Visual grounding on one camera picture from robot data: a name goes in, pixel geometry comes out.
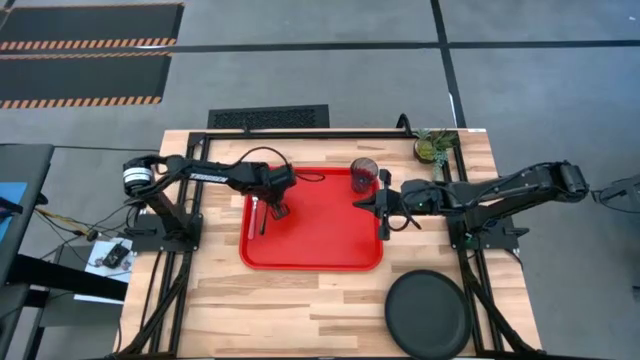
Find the red plastic tray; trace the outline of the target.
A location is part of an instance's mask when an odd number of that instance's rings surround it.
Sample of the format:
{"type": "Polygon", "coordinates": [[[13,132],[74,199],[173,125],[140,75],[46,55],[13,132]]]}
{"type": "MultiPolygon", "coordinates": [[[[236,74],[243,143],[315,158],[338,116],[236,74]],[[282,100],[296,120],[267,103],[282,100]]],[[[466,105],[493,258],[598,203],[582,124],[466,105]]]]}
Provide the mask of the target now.
{"type": "Polygon", "coordinates": [[[302,177],[288,189],[284,203],[290,214],[274,220],[269,212],[266,231],[260,235],[265,204],[257,207],[256,232],[248,240],[252,201],[245,200],[239,255],[250,268],[261,270],[369,271],[383,257],[378,238],[380,221],[354,207],[379,189],[366,193],[351,188],[347,167],[300,167],[302,177]]]}

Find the small potted green plant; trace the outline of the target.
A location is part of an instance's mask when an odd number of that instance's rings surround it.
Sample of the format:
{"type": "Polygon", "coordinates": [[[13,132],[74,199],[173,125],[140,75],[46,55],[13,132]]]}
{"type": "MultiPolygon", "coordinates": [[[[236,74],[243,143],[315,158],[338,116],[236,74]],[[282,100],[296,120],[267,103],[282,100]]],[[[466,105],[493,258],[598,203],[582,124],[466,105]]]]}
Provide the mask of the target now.
{"type": "Polygon", "coordinates": [[[449,162],[449,151],[459,143],[458,134],[446,129],[418,129],[413,145],[414,158],[422,163],[431,165],[433,179],[443,181],[444,169],[449,162]]]}

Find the pink handled fork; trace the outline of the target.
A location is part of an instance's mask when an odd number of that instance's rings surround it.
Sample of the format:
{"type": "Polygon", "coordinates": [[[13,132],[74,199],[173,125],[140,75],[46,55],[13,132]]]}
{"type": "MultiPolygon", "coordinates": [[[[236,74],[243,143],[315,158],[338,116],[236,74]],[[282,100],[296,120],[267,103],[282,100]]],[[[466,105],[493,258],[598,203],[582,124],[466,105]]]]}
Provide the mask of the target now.
{"type": "Polygon", "coordinates": [[[247,234],[248,240],[252,240],[255,237],[257,207],[258,207],[259,199],[256,196],[252,196],[251,201],[252,201],[252,206],[251,206],[250,221],[249,221],[248,234],[247,234]]]}

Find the black aluminium table frame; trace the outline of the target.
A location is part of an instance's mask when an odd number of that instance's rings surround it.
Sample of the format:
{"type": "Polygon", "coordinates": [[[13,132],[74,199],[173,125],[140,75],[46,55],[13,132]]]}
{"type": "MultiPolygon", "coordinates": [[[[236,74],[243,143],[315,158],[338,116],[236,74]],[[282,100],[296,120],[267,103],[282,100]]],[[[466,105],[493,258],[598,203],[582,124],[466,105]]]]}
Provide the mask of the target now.
{"type": "MultiPolygon", "coordinates": [[[[347,166],[369,157],[395,184],[427,178],[400,130],[169,130],[162,155],[296,166],[347,166]]],[[[199,247],[184,255],[141,254],[121,316],[123,348],[109,360],[400,357],[383,301],[401,274],[421,268],[459,280],[461,258],[446,222],[423,217],[398,229],[367,272],[254,270],[240,257],[243,198],[216,185],[172,185],[169,198],[203,215],[199,247]]]]}

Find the white paper sheet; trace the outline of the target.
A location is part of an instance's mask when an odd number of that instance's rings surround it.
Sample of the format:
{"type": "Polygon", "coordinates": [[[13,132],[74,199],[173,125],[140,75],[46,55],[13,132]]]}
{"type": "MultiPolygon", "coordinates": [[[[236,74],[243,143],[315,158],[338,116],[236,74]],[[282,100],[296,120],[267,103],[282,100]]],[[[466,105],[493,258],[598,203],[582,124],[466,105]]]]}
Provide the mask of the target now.
{"type": "Polygon", "coordinates": [[[114,269],[108,268],[102,264],[107,254],[116,244],[122,245],[126,249],[131,250],[132,241],[123,238],[115,238],[111,241],[96,241],[89,254],[88,264],[85,266],[85,271],[106,277],[118,277],[120,275],[124,276],[128,274],[134,263],[134,256],[131,252],[129,252],[122,262],[114,269]]]}

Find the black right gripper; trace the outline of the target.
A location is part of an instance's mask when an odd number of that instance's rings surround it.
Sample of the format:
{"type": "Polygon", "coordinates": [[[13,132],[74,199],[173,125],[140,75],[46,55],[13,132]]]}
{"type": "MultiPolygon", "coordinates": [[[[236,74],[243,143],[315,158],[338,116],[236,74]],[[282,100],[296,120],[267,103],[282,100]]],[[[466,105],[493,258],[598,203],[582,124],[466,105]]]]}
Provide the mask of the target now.
{"type": "Polygon", "coordinates": [[[389,170],[381,169],[379,179],[383,188],[378,191],[378,205],[376,205],[376,194],[355,201],[352,205],[363,210],[378,208],[378,219],[380,220],[378,238],[380,240],[389,240],[391,232],[403,231],[409,224],[420,229],[421,226],[414,219],[416,215],[441,215],[443,213],[445,189],[435,182],[425,180],[427,184],[422,193],[414,195],[410,201],[403,201],[401,191],[397,192],[390,188],[391,173],[389,170]],[[402,216],[405,219],[404,224],[393,227],[389,221],[392,216],[402,216]]]}

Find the black hazard striped floor mat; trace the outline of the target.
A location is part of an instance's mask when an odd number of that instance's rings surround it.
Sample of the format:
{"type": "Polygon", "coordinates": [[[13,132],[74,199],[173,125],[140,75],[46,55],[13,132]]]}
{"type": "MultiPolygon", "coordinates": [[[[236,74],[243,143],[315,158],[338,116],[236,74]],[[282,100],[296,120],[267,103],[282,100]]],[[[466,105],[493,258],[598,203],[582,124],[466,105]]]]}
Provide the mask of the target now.
{"type": "Polygon", "coordinates": [[[183,3],[0,9],[0,51],[167,46],[183,3]]]}
{"type": "Polygon", "coordinates": [[[168,52],[0,57],[0,109],[155,105],[168,52]]]}

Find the black floor vent grille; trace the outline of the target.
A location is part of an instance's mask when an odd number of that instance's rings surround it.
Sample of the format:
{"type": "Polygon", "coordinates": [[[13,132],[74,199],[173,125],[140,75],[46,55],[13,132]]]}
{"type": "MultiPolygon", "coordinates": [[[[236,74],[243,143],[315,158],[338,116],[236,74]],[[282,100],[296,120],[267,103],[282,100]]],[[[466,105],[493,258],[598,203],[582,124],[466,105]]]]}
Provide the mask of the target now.
{"type": "Polygon", "coordinates": [[[213,109],[208,129],[329,128],[328,105],[297,105],[257,108],[213,109]]]}

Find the black desk leg beam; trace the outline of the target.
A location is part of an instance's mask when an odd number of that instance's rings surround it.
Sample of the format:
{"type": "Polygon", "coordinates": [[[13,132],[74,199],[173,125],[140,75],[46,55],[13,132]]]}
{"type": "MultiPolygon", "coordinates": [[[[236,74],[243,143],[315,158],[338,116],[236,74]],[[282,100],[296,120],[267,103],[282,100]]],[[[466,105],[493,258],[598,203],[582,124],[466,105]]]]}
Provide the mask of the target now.
{"type": "Polygon", "coordinates": [[[125,282],[18,254],[0,267],[0,282],[38,285],[83,295],[124,300],[125,282]]]}

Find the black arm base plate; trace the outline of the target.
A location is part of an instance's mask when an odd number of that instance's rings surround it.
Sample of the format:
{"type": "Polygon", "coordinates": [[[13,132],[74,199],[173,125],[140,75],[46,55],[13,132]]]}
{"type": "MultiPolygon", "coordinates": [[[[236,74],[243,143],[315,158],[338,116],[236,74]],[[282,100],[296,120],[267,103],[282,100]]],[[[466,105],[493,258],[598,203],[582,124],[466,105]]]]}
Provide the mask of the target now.
{"type": "Polygon", "coordinates": [[[451,247],[457,250],[515,250],[519,248],[518,239],[529,232],[528,228],[515,227],[511,216],[486,218],[482,210],[447,217],[446,223],[451,247]]]}
{"type": "Polygon", "coordinates": [[[143,214],[135,227],[126,229],[125,235],[132,241],[133,252],[193,252],[199,248],[202,226],[201,214],[188,220],[184,231],[166,230],[160,216],[143,214]]]}

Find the blue panel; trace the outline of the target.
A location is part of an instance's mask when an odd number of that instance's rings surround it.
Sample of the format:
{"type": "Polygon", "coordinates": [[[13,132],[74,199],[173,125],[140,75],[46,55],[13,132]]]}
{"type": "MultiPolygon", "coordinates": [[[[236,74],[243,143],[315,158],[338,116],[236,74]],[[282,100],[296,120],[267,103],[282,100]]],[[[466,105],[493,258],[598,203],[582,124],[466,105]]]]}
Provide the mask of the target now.
{"type": "Polygon", "coordinates": [[[0,182],[0,243],[14,216],[23,212],[24,206],[20,202],[27,186],[24,182],[0,182]]]}

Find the grey side desk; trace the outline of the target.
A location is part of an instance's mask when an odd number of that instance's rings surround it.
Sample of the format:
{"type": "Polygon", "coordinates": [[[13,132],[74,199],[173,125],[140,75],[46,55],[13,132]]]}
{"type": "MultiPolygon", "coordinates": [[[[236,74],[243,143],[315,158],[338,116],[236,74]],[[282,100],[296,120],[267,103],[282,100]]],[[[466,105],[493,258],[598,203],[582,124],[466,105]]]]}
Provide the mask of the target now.
{"type": "Polygon", "coordinates": [[[20,202],[24,206],[23,212],[14,216],[0,243],[0,267],[9,265],[18,255],[32,213],[43,200],[41,190],[53,152],[54,148],[50,144],[0,146],[0,182],[28,184],[20,202]]]}

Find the black round plate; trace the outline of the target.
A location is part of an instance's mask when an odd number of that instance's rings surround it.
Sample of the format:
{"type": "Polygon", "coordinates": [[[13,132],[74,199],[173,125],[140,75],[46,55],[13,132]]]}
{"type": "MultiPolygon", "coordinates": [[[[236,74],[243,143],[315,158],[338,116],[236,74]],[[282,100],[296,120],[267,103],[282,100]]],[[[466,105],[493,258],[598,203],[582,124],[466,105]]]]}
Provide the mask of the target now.
{"type": "Polygon", "coordinates": [[[386,327],[400,349],[417,360],[452,360],[471,337],[471,312],[460,288],[432,270],[413,270],[390,287],[386,327]]]}

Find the small black handheld device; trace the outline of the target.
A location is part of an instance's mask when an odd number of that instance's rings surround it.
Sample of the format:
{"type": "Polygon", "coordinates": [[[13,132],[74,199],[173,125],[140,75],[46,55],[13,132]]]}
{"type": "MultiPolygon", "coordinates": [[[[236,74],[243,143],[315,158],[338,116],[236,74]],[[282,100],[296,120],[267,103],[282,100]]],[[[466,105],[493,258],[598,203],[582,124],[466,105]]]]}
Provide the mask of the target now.
{"type": "Polygon", "coordinates": [[[102,265],[110,268],[118,268],[128,256],[130,250],[121,244],[115,244],[102,260],[102,265]]]}

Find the clear glass cup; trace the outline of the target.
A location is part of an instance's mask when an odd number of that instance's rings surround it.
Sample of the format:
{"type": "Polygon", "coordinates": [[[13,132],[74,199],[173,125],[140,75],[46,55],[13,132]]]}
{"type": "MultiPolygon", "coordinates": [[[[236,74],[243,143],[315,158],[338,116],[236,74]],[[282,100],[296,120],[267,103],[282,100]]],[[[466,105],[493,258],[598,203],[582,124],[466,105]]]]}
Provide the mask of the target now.
{"type": "Polygon", "coordinates": [[[378,176],[377,163],[366,157],[355,159],[350,166],[351,188],[356,193],[366,193],[372,187],[378,176]]]}

